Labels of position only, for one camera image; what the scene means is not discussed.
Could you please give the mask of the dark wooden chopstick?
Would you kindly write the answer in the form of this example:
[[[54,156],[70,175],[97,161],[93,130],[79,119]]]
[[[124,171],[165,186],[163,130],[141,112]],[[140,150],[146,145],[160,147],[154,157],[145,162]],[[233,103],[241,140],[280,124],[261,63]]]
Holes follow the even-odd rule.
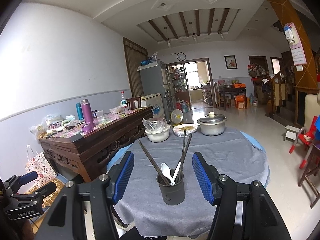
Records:
[[[152,166],[154,167],[154,169],[158,173],[158,175],[164,181],[164,184],[170,186],[170,182],[168,181],[168,179],[165,176],[163,176],[163,173],[161,172],[159,166],[156,164],[155,160],[153,159],[151,154],[148,152],[148,150],[145,148],[143,143],[140,140],[138,140],[138,143],[139,143],[141,149],[143,150],[143,152],[145,153],[145,155],[147,156],[147,158],[149,159],[150,163],[152,164]]]
[[[190,145],[190,142],[191,142],[192,137],[193,137],[193,134],[190,134],[190,135],[188,136],[187,142],[185,143],[185,150],[184,150],[184,154],[183,154],[183,157],[182,157],[182,162],[181,162],[180,170],[179,170],[178,176],[177,176],[177,178],[176,178],[176,180],[175,180],[176,183],[178,183],[178,182],[181,180],[181,178],[182,178],[183,165],[184,165],[184,161],[185,161],[185,158],[186,158],[186,155],[187,155],[187,151],[188,151],[188,149],[189,149],[189,145]]]
[[[182,157],[183,157],[184,150],[185,150],[185,140],[186,140],[186,130],[184,129],[184,132],[183,132],[183,144],[182,144],[182,154],[181,154],[180,162],[182,162]]]

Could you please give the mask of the white plastic spoon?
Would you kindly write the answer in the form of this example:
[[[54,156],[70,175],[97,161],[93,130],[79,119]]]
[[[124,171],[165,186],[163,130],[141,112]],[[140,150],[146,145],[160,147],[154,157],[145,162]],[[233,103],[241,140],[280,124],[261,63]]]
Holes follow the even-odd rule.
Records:
[[[172,176],[172,179],[173,179],[174,181],[176,180],[176,178],[177,178],[177,176],[178,176],[178,172],[179,172],[179,170],[180,170],[180,166],[181,166],[181,162],[179,161],[179,162],[178,162],[178,165],[177,165],[176,168],[175,168],[174,174],[173,174],[173,176]]]

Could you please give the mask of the dark grey utensil holder cup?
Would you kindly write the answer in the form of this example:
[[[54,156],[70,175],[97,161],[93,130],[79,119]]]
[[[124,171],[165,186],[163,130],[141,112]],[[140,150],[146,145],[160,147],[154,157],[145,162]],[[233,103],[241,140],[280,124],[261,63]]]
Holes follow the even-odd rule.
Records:
[[[184,201],[185,199],[184,175],[182,175],[182,179],[178,183],[170,186],[165,185],[164,180],[159,175],[157,176],[156,180],[157,180],[157,183],[159,184],[159,188],[165,204],[178,205]]]

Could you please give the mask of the white ceramic soup spoon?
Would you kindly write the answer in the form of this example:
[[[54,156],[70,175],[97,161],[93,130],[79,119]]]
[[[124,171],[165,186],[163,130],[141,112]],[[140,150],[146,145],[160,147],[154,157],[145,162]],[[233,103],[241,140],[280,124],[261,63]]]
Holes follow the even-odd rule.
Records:
[[[165,164],[165,163],[161,164],[161,172],[162,172],[163,176],[165,176],[165,178],[167,178],[170,181],[170,185],[175,185],[175,181],[173,180],[173,178],[171,176],[171,170],[167,164]]]

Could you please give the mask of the patterned gift bag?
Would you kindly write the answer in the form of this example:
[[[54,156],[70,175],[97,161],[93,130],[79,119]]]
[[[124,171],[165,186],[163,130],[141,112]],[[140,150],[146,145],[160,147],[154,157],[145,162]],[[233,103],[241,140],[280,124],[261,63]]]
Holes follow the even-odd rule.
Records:
[[[26,150],[28,161],[25,164],[25,170],[28,172],[35,171],[37,173],[37,178],[34,180],[37,188],[42,187],[57,177],[56,172],[44,156],[44,152],[34,152],[30,145],[26,146]]]

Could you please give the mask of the dark carved wooden sideboard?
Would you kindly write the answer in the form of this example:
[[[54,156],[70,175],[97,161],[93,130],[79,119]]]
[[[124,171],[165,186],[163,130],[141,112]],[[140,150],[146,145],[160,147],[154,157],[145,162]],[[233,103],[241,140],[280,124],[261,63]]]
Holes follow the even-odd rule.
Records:
[[[143,119],[153,117],[151,107],[135,112],[106,124],[81,140],[71,143],[69,138],[41,138],[44,156],[56,172],[65,168],[91,182],[106,171],[116,153],[145,135]]]

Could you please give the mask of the aluminium pot with lid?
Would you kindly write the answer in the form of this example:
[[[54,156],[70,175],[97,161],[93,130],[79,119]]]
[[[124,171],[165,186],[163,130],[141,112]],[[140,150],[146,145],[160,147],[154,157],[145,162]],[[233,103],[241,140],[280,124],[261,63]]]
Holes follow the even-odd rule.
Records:
[[[197,123],[200,125],[201,133],[206,136],[220,135],[225,131],[227,118],[223,114],[209,112],[207,116],[199,118]]]

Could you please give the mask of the black phone on sideboard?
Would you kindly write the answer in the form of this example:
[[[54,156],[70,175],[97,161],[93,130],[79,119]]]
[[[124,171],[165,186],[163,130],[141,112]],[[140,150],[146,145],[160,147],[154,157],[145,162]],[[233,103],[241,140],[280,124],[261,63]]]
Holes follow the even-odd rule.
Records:
[[[79,133],[79,134],[71,136],[69,138],[69,140],[71,143],[75,143],[76,141],[81,140],[82,138],[83,138],[83,136]]]

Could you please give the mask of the patterned plate with food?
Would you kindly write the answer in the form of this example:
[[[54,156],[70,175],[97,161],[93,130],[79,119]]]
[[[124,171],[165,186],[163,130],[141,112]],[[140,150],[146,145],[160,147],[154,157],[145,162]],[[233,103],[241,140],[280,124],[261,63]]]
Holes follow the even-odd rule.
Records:
[[[196,124],[181,124],[175,126],[172,131],[177,137],[189,136],[197,131],[198,126]]]

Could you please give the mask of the purple thermos lid cup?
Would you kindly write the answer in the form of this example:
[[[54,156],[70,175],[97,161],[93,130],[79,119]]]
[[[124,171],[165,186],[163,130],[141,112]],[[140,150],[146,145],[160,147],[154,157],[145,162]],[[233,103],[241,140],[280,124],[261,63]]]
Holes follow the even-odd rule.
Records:
[[[86,122],[81,126],[81,130],[84,133],[89,133],[91,131],[93,131],[94,125],[91,122]]]

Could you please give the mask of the white bowl with plastic bag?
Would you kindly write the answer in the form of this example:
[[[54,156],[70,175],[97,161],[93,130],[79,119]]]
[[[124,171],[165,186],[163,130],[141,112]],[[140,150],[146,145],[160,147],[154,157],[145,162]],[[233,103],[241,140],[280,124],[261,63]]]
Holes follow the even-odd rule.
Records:
[[[168,139],[170,125],[164,118],[143,119],[143,125],[151,142],[163,142]]]

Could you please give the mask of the clear plastic cup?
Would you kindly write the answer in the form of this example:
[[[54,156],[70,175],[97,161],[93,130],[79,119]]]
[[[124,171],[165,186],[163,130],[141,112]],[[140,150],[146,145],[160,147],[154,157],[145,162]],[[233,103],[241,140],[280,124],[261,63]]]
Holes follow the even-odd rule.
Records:
[[[96,117],[99,123],[104,121],[104,113],[103,111],[96,111]]]

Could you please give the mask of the purple thermos bottle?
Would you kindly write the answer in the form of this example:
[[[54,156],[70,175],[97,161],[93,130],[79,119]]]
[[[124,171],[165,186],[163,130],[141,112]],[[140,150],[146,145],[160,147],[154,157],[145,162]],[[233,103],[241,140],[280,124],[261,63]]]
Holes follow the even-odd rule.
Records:
[[[81,101],[81,109],[86,123],[89,123],[92,128],[94,128],[94,120],[92,115],[92,110],[88,99],[83,99]]]

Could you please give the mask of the white floor fan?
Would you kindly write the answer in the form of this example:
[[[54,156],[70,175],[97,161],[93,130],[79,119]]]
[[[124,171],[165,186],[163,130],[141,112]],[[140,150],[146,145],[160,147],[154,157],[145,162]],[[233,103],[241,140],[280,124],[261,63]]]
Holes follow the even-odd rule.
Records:
[[[172,111],[170,118],[174,124],[180,124],[183,120],[183,112],[180,109],[175,109]]]

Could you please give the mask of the teal water bottle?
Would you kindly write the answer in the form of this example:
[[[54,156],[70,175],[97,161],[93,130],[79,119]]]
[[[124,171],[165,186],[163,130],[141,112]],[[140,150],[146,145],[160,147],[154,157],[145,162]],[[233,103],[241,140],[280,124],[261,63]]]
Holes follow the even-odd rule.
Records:
[[[82,108],[81,108],[81,103],[80,102],[76,103],[76,111],[77,111],[79,120],[83,120],[84,116],[83,116],[83,113],[82,113]]]

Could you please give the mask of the white chest freezer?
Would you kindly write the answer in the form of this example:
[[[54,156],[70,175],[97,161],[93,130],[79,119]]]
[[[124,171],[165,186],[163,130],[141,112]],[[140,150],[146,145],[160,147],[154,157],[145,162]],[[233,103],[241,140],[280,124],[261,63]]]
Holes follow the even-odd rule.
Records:
[[[165,118],[161,93],[142,96],[141,106],[151,107],[154,118]]]

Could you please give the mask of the dark dining table far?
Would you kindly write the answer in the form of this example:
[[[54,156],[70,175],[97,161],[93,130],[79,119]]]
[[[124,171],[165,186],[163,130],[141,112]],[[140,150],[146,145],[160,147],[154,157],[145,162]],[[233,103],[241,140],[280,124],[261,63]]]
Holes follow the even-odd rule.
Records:
[[[245,104],[245,108],[247,108],[247,93],[246,86],[244,83],[219,86],[218,89],[218,107],[222,106],[223,109],[226,109],[227,106],[231,106],[231,103],[228,100],[228,98],[230,98],[230,100],[234,99],[234,105],[236,108],[238,107],[239,102],[243,102]]]

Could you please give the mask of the small white step stool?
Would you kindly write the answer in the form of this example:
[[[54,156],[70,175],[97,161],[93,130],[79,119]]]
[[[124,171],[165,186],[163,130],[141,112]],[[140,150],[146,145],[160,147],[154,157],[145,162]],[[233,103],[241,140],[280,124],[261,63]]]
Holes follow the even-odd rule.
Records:
[[[285,129],[286,129],[286,132],[284,135],[284,140],[295,140],[299,132],[299,128],[287,125]]]

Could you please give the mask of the grey refrigerator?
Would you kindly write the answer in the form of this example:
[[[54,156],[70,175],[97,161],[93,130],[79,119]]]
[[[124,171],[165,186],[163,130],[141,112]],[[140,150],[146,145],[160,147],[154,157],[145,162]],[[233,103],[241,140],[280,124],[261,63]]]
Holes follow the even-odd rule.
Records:
[[[140,74],[144,95],[160,94],[165,119],[171,123],[170,115],[176,107],[174,89],[169,72],[164,62],[157,60],[144,66],[139,66],[137,72]]]

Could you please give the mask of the red child chair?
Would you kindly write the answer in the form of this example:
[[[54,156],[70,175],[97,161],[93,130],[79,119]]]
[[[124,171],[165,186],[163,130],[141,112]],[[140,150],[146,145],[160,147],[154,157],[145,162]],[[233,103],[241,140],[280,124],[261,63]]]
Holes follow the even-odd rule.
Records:
[[[302,127],[298,131],[296,138],[294,140],[294,143],[292,144],[292,146],[289,150],[289,153],[291,154],[295,150],[296,145],[299,141],[301,141],[303,143],[305,150],[308,150],[306,153],[306,156],[304,157],[303,161],[301,162],[301,164],[299,166],[300,170],[302,170],[305,167],[306,163],[308,162],[308,158],[311,154],[311,151],[313,148],[313,142],[316,139],[315,134],[316,134],[317,128],[315,126],[315,123],[318,118],[319,118],[319,116],[313,117],[313,120],[312,120],[312,123],[311,123],[309,129],[306,129],[306,127]]]

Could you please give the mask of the blue jacket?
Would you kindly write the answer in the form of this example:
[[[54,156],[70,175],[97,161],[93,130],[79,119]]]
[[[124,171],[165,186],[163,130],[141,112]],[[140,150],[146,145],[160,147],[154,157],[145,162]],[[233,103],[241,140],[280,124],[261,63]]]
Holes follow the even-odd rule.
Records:
[[[320,116],[317,117],[317,119],[314,123],[314,126],[316,128],[315,138],[316,138],[316,140],[320,141]]]

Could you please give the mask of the framed wall picture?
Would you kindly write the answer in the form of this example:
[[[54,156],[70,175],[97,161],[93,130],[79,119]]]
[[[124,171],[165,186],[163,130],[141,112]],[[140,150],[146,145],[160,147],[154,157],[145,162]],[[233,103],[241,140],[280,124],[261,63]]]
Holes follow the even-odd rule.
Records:
[[[228,70],[238,68],[236,64],[236,58],[234,55],[227,55],[227,56],[224,56],[224,58],[225,58],[226,68]]]

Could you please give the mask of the round wall clock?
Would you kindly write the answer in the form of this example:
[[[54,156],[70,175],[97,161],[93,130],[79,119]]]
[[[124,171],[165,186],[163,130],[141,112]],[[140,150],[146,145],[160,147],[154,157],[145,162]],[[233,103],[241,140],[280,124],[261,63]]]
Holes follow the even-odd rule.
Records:
[[[177,53],[176,57],[177,57],[178,61],[185,61],[186,60],[186,54],[183,52]]]

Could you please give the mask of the pink wall calendar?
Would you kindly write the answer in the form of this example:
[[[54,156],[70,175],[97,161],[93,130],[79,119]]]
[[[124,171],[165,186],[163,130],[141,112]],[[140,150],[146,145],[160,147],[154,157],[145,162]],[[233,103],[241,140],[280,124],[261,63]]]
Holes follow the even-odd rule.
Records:
[[[284,33],[286,40],[289,43],[294,65],[301,66],[306,64],[307,61],[302,42],[294,23],[286,24],[284,27]]]

